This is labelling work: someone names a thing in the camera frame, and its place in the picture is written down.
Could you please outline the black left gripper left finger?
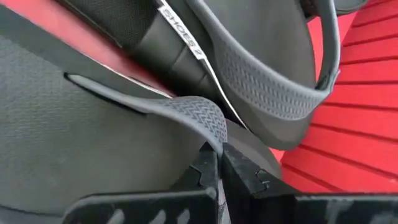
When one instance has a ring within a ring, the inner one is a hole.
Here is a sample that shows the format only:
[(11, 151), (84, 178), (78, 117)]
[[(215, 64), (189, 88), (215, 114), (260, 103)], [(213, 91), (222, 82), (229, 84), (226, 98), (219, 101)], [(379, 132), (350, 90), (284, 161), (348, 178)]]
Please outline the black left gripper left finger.
[(218, 222), (218, 158), (206, 142), (198, 157), (168, 190), (98, 194), (74, 203), (62, 223)]

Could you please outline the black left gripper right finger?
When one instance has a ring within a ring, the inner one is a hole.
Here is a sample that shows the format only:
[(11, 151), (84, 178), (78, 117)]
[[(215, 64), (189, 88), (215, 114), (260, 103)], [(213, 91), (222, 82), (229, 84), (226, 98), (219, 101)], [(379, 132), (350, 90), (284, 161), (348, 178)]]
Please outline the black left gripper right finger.
[(397, 223), (397, 194), (304, 193), (227, 143), (221, 179), (232, 223)]

